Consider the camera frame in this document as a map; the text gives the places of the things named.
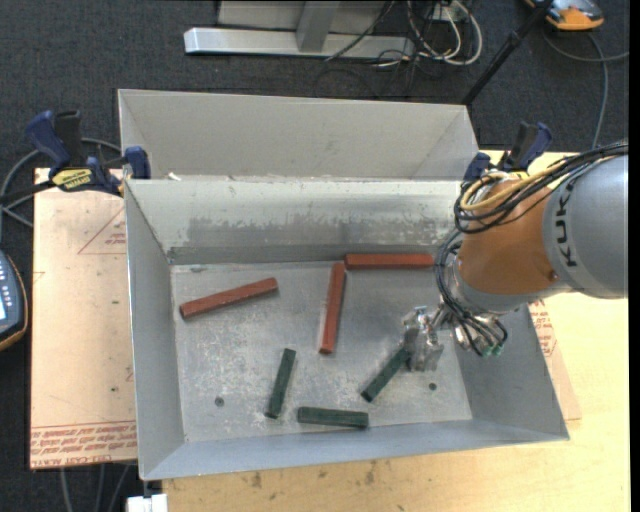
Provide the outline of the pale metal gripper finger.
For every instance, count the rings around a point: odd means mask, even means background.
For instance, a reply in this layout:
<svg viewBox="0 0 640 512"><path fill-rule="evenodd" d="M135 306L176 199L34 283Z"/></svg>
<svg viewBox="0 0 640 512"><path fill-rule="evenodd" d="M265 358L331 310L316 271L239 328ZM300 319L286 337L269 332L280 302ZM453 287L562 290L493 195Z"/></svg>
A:
<svg viewBox="0 0 640 512"><path fill-rule="evenodd" d="M407 327L404 331L403 347L409 353L407 366L412 371L418 371L419 358L419 327Z"/></svg>
<svg viewBox="0 0 640 512"><path fill-rule="evenodd" d="M443 351L444 346L439 342L422 342L418 351L418 370L436 371Z"/></svg>

